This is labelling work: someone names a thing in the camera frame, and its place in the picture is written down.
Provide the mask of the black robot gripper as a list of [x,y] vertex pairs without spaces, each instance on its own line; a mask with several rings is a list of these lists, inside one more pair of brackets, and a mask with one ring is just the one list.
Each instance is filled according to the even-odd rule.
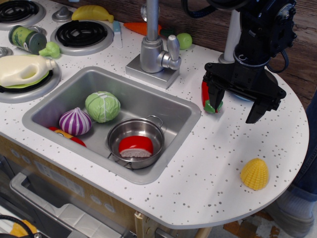
[[246,123],[256,123],[266,111],[277,110],[286,92],[265,65],[248,65],[239,60],[233,63],[206,63],[204,82],[208,86],[210,105],[217,110],[224,93],[241,92],[253,99]]

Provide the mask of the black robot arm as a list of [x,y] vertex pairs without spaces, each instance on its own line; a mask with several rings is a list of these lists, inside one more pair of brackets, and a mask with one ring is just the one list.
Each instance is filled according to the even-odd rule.
[[294,0],[211,0],[216,9],[240,12],[241,36],[233,51],[234,62],[207,63],[203,81],[210,105],[217,109],[225,91],[253,102],[246,123],[256,123],[267,111],[277,110],[286,92],[268,64],[277,54],[289,61],[286,48],[293,45],[296,13]]

